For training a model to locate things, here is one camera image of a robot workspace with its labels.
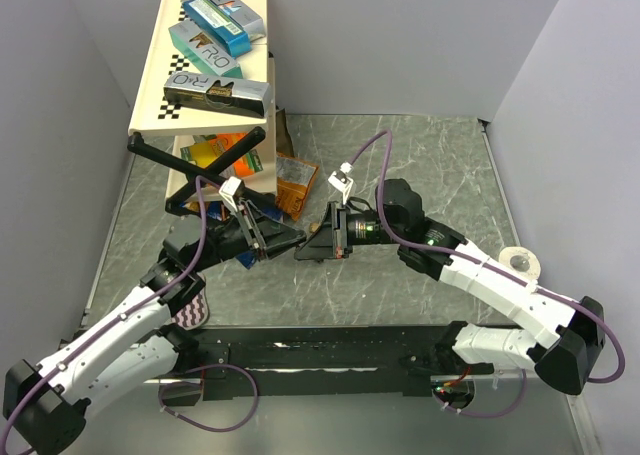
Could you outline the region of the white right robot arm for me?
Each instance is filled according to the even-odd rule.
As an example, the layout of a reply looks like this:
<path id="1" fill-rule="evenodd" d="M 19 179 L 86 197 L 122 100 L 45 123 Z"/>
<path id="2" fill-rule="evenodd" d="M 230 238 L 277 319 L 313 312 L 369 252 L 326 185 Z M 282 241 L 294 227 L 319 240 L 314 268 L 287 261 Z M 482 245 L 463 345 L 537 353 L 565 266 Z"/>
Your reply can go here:
<path id="1" fill-rule="evenodd" d="M 410 269 L 460 289 L 515 323 L 489 328 L 453 322 L 437 348 L 438 365 L 459 373 L 467 365 L 532 370 L 551 388 L 579 395 L 604 347 L 597 324 L 602 305 L 585 296 L 555 301 L 538 293 L 535 282 L 498 263 L 462 234 L 424 214 L 422 199 L 403 179 L 388 179 L 384 210 L 359 209 L 359 199 L 330 202 L 319 227 L 294 253 L 297 260 L 345 259 L 356 245 L 393 244 Z"/>

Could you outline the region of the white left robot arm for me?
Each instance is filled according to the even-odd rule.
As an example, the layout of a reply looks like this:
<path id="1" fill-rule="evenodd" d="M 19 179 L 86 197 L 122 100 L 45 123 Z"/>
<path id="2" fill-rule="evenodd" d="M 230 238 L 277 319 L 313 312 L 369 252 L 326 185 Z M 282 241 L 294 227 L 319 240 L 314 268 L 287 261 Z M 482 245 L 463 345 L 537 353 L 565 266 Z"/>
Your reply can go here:
<path id="1" fill-rule="evenodd" d="M 274 258 L 306 238 L 252 205 L 224 222 L 204 215 L 176 221 L 158 261 L 125 299 L 82 335 L 37 364 L 6 374 L 2 413 L 36 454 L 59 454 L 88 418 L 138 383 L 191 374 L 198 353 L 173 317 L 204 289 L 200 272 L 250 252 Z"/>

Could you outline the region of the orange Kettle chips bag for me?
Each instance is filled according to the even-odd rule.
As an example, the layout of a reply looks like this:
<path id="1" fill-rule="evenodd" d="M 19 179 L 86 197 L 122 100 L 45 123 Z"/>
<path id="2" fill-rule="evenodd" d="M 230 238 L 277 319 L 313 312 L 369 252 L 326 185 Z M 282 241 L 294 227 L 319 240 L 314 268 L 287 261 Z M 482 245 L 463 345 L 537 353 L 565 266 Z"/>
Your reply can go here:
<path id="1" fill-rule="evenodd" d="M 318 169 L 319 166 L 314 163 L 277 154 L 276 206 L 294 221 L 301 216 Z"/>

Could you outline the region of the orange sponge package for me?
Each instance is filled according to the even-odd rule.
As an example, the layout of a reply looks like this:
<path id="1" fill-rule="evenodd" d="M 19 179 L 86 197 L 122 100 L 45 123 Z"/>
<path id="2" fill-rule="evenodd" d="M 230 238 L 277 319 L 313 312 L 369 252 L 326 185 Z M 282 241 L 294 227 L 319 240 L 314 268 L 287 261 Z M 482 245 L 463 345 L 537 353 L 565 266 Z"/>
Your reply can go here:
<path id="1" fill-rule="evenodd" d="M 206 168 L 216 161 L 246 136 L 246 133 L 220 133 L 206 136 L 194 136 L 194 143 L 180 149 L 183 160 L 198 167 Z M 256 149 L 251 149 L 227 167 L 221 175 L 246 178 L 262 172 L 264 169 Z"/>

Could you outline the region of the dark grey R&O box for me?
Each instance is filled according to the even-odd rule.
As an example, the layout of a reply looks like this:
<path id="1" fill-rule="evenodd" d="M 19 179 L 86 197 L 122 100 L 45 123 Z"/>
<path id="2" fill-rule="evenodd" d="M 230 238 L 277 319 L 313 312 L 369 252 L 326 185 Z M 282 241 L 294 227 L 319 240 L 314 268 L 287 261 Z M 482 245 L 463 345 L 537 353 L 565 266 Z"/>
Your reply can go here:
<path id="1" fill-rule="evenodd" d="M 252 118 L 264 118 L 273 99 L 268 82 L 187 71 L 172 74 L 163 91 L 173 105 Z"/>

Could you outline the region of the cream two-tier shelf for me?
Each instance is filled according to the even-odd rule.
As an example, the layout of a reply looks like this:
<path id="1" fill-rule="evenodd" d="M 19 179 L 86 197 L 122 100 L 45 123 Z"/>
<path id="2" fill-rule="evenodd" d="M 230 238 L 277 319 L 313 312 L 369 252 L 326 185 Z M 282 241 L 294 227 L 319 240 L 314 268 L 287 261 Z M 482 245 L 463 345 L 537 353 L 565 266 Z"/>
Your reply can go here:
<path id="1" fill-rule="evenodd" d="M 161 0 L 128 133 L 170 136 L 174 197 L 203 166 L 185 160 L 203 143 L 222 158 L 237 149 L 243 166 L 223 177 L 248 192 L 277 191 L 273 61 L 266 34 L 267 0 Z"/>

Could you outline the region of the teal R&O box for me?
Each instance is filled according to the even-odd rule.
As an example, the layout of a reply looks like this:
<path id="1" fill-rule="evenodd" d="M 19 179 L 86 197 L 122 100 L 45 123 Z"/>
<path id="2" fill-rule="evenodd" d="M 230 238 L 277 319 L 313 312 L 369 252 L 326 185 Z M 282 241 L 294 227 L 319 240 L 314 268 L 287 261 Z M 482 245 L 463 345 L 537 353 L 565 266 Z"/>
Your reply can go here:
<path id="1" fill-rule="evenodd" d="M 227 78 L 243 78 L 239 63 L 196 23 L 179 22 L 169 29 L 172 43 L 204 74 Z"/>

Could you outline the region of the white tape roll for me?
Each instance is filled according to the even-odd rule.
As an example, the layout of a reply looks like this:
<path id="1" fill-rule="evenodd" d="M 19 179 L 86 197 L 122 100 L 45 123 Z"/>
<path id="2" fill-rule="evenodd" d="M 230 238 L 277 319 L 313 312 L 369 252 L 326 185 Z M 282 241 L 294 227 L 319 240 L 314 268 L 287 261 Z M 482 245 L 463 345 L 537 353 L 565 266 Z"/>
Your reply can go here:
<path id="1" fill-rule="evenodd" d="M 524 247 L 503 248 L 499 253 L 498 261 L 529 280 L 538 280 L 541 276 L 542 269 L 538 257 Z"/>

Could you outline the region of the blue foil box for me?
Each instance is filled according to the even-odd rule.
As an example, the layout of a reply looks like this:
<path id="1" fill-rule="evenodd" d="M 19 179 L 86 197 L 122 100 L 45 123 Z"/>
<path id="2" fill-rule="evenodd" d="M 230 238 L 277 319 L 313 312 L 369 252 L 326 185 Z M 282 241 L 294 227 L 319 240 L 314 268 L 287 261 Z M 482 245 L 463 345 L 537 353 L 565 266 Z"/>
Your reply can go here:
<path id="1" fill-rule="evenodd" d="M 232 56 L 251 51 L 248 34 L 210 0 L 185 0 L 185 14 Z"/>

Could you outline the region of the silver R&O box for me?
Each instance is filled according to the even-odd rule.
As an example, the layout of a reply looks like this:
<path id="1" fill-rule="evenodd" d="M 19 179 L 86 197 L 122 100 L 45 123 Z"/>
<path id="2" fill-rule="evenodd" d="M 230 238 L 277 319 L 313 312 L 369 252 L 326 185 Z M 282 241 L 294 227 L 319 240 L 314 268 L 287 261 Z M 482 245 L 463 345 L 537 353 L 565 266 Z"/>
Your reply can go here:
<path id="1" fill-rule="evenodd" d="M 210 0 L 243 29 L 251 41 L 267 35 L 264 20 L 242 0 Z"/>

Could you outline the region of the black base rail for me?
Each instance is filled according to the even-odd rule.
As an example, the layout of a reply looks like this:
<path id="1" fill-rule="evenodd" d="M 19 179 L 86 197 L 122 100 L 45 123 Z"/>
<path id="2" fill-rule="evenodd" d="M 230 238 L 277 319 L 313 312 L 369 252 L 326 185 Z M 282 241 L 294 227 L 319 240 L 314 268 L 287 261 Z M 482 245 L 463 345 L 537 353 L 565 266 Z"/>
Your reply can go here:
<path id="1" fill-rule="evenodd" d="M 195 370 L 207 401 L 253 394 L 429 397 L 434 381 L 493 371 L 454 353 L 461 326 L 208 328 L 191 332 L 175 370 Z"/>

